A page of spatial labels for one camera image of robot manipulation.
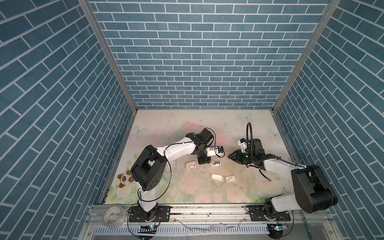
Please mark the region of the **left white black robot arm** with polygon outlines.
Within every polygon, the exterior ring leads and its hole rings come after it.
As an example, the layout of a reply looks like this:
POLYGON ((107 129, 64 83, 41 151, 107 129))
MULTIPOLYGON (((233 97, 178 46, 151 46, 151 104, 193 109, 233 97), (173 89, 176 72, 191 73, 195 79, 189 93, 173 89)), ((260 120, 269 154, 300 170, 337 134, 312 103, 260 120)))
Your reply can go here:
POLYGON ((210 128, 199 133, 188 133, 178 142, 165 147, 148 145, 139 155, 131 168, 133 179, 138 183, 139 209, 145 214, 152 214, 158 206, 155 197, 156 186, 160 183, 166 167, 171 162, 186 155, 195 155, 198 164, 211 162, 213 156, 224 157, 224 147, 216 145, 216 134, 210 128))

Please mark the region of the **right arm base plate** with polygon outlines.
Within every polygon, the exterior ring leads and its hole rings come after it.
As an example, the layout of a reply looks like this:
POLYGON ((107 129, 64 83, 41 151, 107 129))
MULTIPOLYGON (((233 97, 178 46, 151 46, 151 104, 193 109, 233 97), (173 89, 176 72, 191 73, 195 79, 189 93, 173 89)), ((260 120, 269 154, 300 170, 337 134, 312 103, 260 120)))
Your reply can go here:
POLYGON ((246 205, 244 209, 249 214, 252 222, 273 222, 278 220, 289 222, 291 220, 289 212, 276 212, 269 205, 246 205))

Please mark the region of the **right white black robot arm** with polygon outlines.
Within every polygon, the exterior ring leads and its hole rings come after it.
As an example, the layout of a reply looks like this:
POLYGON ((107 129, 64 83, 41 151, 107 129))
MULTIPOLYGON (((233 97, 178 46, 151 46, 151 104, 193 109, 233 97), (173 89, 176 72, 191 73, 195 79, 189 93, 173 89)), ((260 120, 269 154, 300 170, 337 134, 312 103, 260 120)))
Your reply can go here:
POLYGON ((256 168, 267 180, 265 171, 273 172, 293 184, 291 194, 267 198, 263 213, 273 221, 281 214, 290 211, 304 211, 311 214, 327 210, 338 203, 338 197, 331 187, 323 170, 318 165, 303 166, 283 160, 281 157, 266 154, 260 139, 253 137, 252 124, 247 123, 246 137, 238 141, 240 147, 229 155, 229 159, 247 168, 256 168))

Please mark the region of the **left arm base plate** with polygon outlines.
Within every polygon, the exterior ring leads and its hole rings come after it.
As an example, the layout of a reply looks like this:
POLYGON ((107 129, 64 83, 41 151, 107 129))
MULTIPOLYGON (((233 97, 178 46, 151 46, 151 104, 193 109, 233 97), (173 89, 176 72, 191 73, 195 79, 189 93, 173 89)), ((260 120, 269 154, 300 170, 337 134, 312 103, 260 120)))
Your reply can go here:
POLYGON ((146 212, 140 205, 133 205, 128 211, 128 220, 132 223, 153 222, 169 222, 171 215, 171 206, 155 206, 149 212, 146 212))

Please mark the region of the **white staple box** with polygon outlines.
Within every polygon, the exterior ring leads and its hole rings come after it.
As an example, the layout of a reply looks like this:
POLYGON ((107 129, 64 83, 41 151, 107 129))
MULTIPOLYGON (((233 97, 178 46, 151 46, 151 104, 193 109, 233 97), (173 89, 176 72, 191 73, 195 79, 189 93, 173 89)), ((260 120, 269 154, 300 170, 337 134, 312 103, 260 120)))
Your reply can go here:
POLYGON ((232 182, 236 182, 237 179, 236 179, 236 176, 235 176, 235 175, 232 175, 232 176, 227 176, 227 177, 225 177, 225 181, 226 181, 227 183, 232 183, 232 182))

